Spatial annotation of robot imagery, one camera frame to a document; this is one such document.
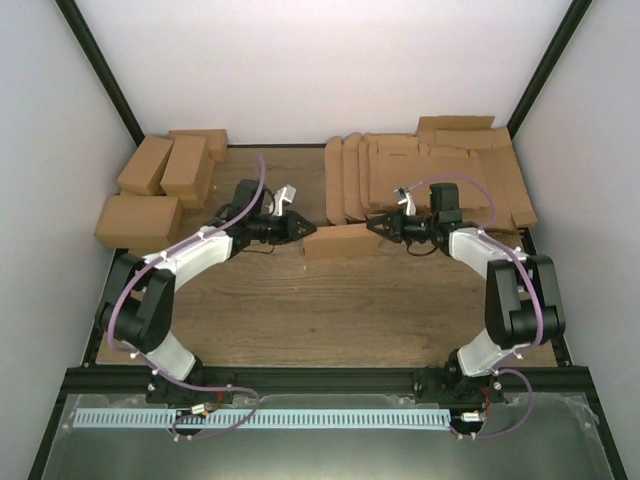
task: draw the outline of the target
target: white vent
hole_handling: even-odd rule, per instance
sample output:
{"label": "white vent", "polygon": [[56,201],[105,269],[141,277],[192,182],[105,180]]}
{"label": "white vent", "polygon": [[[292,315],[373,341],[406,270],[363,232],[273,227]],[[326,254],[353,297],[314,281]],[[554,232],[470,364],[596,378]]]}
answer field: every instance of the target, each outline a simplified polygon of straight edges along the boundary
{"label": "white vent", "polygon": [[[226,428],[250,410],[220,409],[205,419],[190,418],[180,428]],[[143,408],[78,408],[74,428],[170,428],[176,410]],[[449,410],[265,410],[261,409],[243,429],[396,429],[448,430]]]}

